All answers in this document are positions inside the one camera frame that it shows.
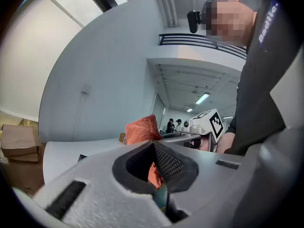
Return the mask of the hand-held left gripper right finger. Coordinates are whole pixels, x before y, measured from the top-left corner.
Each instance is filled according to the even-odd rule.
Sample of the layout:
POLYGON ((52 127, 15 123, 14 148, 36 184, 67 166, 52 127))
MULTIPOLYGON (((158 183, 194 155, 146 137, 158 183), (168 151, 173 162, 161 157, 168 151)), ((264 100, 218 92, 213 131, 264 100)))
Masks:
POLYGON ((154 141, 155 164, 164 181, 154 200, 171 221, 195 214, 228 183, 242 157, 154 141))

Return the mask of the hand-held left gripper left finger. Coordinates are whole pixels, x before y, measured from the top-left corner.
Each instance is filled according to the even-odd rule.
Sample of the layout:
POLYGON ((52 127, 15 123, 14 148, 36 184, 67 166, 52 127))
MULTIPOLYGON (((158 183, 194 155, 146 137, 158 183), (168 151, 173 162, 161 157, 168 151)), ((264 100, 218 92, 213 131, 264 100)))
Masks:
POLYGON ((86 184, 63 222, 73 228, 164 228, 171 221, 150 194, 137 194, 114 178, 114 161, 140 146, 139 143, 86 157, 43 186, 33 200, 43 209, 72 181, 86 184))

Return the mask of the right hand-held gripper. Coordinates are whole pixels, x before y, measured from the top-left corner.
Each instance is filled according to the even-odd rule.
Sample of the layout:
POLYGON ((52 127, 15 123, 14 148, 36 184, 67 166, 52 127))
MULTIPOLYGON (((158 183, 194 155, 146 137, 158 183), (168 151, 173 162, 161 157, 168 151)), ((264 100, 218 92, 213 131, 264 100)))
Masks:
POLYGON ((163 135, 162 141, 191 148, 192 140, 205 138, 209 141, 208 151, 216 152, 224 126, 217 109, 212 109, 184 121, 181 131, 163 135))

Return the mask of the person's right hand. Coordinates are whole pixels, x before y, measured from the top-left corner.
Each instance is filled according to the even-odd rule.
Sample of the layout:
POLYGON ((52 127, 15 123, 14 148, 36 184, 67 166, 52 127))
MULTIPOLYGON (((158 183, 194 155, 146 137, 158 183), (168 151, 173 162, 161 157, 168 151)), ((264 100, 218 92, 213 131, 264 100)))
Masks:
POLYGON ((202 151, 209 150, 209 141, 208 141, 208 139, 205 139, 205 138, 192 140, 190 142, 190 145, 193 149, 199 149, 202 151))

